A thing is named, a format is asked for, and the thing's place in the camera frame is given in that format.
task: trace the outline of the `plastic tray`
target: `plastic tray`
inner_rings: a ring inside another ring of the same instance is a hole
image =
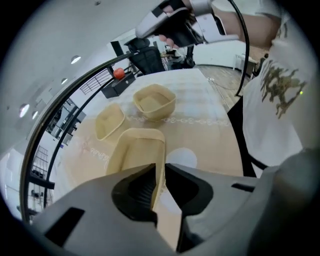
[[[120,135],[129,129],[130,122],[117,103],[106,107],[95,119],[95,134],[99,141],[115,145]]]
[[[157,204],[165,182],[165,136],[157,129],[130,128],[120,136],[109,160],[106,175],[155,164],[155,189],[151,208]]]
[[[176,95],[162,85],[151,84],[137,91],[133,102],[147,119],[156,122],[175,111]]]

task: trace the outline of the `white t-shirt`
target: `white t-shirt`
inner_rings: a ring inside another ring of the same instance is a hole
[[[280,165],[305,148],[319,146],[319,69],[316,55],[290,15],[271,0],[257,14],[281,18],[259,76],[243,93],[243,134],[249,154]],[[262,170],[252,165],[257,177]]]

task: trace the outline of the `hand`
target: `hand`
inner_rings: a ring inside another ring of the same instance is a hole
[[[190,3],[190,0],[182,0],[182,2],[184,3],[184,5],[189,8],[189,9],[192,9],[191,7],[191,3]],[[169,14],[169,13],[173,13],[173,9],[170,5],[166,6],[165,8],[163,8],[163,11],[166,13],[166,14]],[[160,41],[162,42],[165,42],[168,46],[170,47],[173,47],[175,49],[178,49],[179,46],[177,46],[175,44],[175,42],[171,39],[171,38],[166,38],[163,34],[160,34],[159,35],[159,39]]]

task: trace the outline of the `black cable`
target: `black cable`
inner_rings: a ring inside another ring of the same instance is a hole
[[[236,6],[235,2],[233,0],[228,0],[230,2],[230,4],[232,5],[232,7],[234,8],[236,14],[239,17],[240,23],[241,23],[241,27],[243,30],[243,34],[244,34],[244,39],[245,39],[245,57],[244,57],[244,65],[243,65],[243,71],[242,71],[242,77],[241,77],[241,82],[240,82],[240,86],[238,91],[236,92],[235,96],[239,96],[239,93],[244,85],[244,81],[245,81],[245,77],[246,77],[246,72],[247,72],[247,66],[248,66],[248,61],[249,61],[249,51],[250,51],[250,42],[249,42],[249,35],[248,35],[248,31],[247,31],[247,27],[246,27],[246,23],[244,20],[244,17],[242,17],[241,12],[239,11],[238,7]]]

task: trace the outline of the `white sleeve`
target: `white sleeve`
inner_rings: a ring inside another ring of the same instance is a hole
[[[258,0],[258,8],[255,13],[258,15],[272,15],[279,18],[283,16],[282,9],[275,0]]]

